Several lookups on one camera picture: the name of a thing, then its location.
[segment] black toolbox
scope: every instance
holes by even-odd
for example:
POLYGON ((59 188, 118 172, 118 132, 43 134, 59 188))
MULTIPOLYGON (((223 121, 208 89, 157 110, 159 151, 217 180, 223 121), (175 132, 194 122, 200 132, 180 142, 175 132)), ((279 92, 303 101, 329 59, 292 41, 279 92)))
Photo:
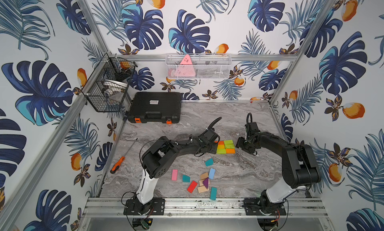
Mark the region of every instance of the black toolbox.
POLYGON ((181 93, 137 92, 128 112, 128 121, 174 124, 180 121, 180 110, 181 93))

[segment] purple triangular block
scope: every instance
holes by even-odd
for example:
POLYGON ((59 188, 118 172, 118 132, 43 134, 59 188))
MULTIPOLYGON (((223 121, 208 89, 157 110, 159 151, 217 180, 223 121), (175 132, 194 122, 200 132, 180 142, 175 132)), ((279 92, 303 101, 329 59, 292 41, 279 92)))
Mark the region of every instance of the purple triangular block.
POLYGON ((203 184, 206 188, 208 188, 208 181, 209 181, 209 178, 206 178, 204 181, 203 181, 203 184))

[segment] orange screwdriver handle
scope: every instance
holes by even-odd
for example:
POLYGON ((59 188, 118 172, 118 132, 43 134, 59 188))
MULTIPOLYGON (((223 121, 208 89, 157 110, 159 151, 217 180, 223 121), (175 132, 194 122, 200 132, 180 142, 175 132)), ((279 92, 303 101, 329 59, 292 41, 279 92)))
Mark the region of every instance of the orange screwdriver handle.
POLYGON ((125 157, 122 156, 118 162, 116 162, 116 164, 113 166, 113 168, 111 169, 111 173, 116 173, 116 171, 118 171, 118 169, 120 168, 121 166, 121 163, 125 160, 125 157))

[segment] screwdriver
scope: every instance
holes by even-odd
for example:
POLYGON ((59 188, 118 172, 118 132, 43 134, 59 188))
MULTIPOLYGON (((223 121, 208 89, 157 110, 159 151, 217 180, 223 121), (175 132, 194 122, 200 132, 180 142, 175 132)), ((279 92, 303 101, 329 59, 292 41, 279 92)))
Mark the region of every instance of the screwdriver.
POLYGON ((135 141, 132 143, 132 145, 129 147, 129 149, 127 150, 127 152, 125 152, 125 154, 119 159, 118 162, 116 162, 116 164, 113 166, 113 168, 111 169, 111 173, 116 173, 116 171, 118 171, 118 169, 120 168, 121 166, 121 163, 125 160, 125 156, 128 154, 128 151, 132 148, 132 146, 135 144, 135 142, 137 141, 137 138, 135 139, 135 141))

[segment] red block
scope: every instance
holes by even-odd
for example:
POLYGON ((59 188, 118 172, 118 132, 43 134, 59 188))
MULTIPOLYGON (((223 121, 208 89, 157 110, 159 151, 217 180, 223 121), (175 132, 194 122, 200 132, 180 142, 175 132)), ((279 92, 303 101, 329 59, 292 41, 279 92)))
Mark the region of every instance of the red block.
POLYGON ((188 187, 188 192, 189 193, 192 193, 193 192, 193 190, 196 188, 196 186, 197 186, 197 183, 195 182, 195 181, 192 181, 192 183, 189 185, 189 187, 188 187))

